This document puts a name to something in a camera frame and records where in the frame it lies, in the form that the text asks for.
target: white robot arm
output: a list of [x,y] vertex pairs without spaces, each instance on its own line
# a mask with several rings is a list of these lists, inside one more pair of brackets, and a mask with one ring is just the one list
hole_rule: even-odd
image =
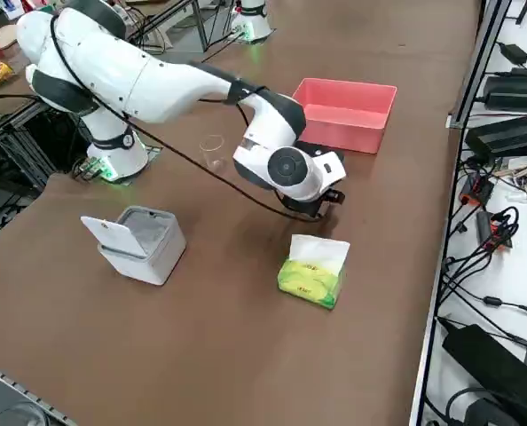
[[[52,107],[80,115],[94,138],[88,155],[104,164],[103,178],[114,181],[138,173],[147,163],[138,135],[71,76],[54,47],[50,24],[45,12],[27,13],[17,24],[20,47],[33,63],[26,72],[33,91]],[[234,166],[250,182],[286,195],[294,209],[320,199],[346,176],[334,152],[311,157],[293,147],[305,117],[291,98],[206,64],[162,62],[126,43],[122,31],[121,19],[101,0],[74,2],[55,22],[67,63],[113,110],[144,122],[165,122],[210,93],[224,95],[230,105],[254,108],[233,155]]]

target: glass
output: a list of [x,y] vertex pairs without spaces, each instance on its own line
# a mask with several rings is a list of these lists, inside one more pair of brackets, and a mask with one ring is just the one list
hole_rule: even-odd
[[201,153],[208,169],[215,173],[226,167],[224,157],[224,138],[220,135],[210,135],[201,142]]

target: charger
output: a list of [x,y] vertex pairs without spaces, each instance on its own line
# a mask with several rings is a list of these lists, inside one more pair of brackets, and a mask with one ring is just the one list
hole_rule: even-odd
[[514,65],[523,65],[527,62],[527,53],[516,44],[504,44],[496,42],[500,47],[500,53]]

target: table surface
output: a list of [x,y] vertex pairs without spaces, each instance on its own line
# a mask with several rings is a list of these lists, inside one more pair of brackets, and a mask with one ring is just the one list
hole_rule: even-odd
[[[168,152],[125,188],[52,177],[0,232],[0,370],[78,424],[408,418],[454,164],[444,122],[475,2],[290,0],[270,15],[265,44],[211,62],[287,94],[304,77],[396,85],[381,150],[347,153],[346,202],[318,225],[277,217]],[[232,154],[242,127],[235,108],[198,105],[149,129],[200,158],[209,134]],[[231,164],[225,176],[277,205]],[[187,239],[161,288],[118,275],[79,219],[131,204],[175,213]],[[294,233],[351,244],[332,312],[277,289]]]

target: green tissue package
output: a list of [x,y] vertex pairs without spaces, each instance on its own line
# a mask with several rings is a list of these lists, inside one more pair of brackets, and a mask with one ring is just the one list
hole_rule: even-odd
[[333,309],[342,285],[350,244],[311,235],[293,235],[289,259],[278,275],[279,289]]

